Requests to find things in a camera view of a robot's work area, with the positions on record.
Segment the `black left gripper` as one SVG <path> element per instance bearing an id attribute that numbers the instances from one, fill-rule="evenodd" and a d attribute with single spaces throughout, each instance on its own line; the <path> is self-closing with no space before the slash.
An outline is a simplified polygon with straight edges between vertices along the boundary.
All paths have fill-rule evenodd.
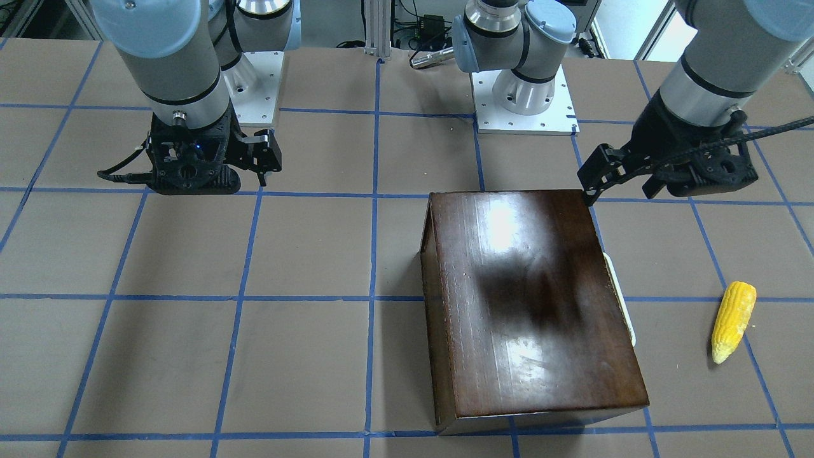
<path id="1" fill-rule="evenodd" d="M 741 134 L 745 121 L 747 114 L 738 108 L 725 116 L 721 127 L 696 127 L 672 113 L 656 93 L 636 120 L 627 149 L 601 143 L 578 169 L 585 205 L 593 205 L 611 186 L 644 174 L 649 175 L 642 185 L 646 199 L 664 188 L 674 197 L 691 197 L 734 192 L 755 183 L 759 175 L 744 142 L 738 143 L 736 153 L 730 147 L 691 151 Z"/>

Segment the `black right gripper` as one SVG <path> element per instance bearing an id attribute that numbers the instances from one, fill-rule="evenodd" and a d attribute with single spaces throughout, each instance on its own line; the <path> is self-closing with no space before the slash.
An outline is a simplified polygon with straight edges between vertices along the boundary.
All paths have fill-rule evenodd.
<path id="1" fill-rule="evenodd" d="M 183 121 L 168 125 L 153 114 L 146 148 L 152 169 L 146 185 L 161 195 L 231 195 L 240 190 L 241 180 L 265 186 L 265 174 L 282 170 L 274 132 L 256 131 L 252 153 L 230 153 L 227 165 L 238 128 L 233 106 L 204 128 L 187 128 Z"/>

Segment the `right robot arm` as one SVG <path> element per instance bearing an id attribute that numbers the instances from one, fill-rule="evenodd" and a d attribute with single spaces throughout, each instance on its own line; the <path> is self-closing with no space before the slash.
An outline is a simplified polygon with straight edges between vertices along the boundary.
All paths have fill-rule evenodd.
<path id="1" fill-rule="evenodd" d="M 239 171 L 282 169 L 273 128 L 245 134 L 236 104 L 264 102 L 252 53 L 301 43 L 298 1 L 93 1 L 99 29 L 113 44 L 152 110 L 145 141 L 119 164 L 98 171 L 112 183 L 145 185 L 161 195 L 231 195 Z"/>

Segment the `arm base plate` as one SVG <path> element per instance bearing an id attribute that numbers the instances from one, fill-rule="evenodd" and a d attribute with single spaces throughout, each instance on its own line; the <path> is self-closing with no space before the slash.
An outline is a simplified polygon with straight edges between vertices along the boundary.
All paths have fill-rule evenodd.
<path id="1" fill-rule="evenodd" d="M 222 73 L 243 127 L 274 126 L 284 61 L 282 50 L 251 52 Z"/>
<path id="2" fill-rule="evenodd" d="M 470 76 L 481 133 L 573 135 L 581 131 L 562 66 L 553 80 L 544 83 L 520 80 L 508 69 Z"/>

